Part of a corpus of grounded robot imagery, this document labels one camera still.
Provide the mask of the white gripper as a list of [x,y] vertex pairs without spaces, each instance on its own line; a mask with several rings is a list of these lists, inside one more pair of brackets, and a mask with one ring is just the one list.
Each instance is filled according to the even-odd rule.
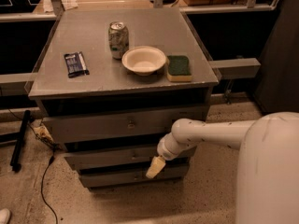
[[159,156],[152,159],[150,167],[146,172],[146,177],[149,179],[154,178],[165,167],[165,161],[177,158],[186,149],[186,146],[179,143],[171,133],[165,135],[157,146]]

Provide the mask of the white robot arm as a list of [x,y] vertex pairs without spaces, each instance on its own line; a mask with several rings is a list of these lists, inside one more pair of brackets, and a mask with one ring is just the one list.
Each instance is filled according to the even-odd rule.
[[179,119],[157,146],[146,177],[200,143],[239,151],[235,224],[299,224],[299,114],[206,123]]

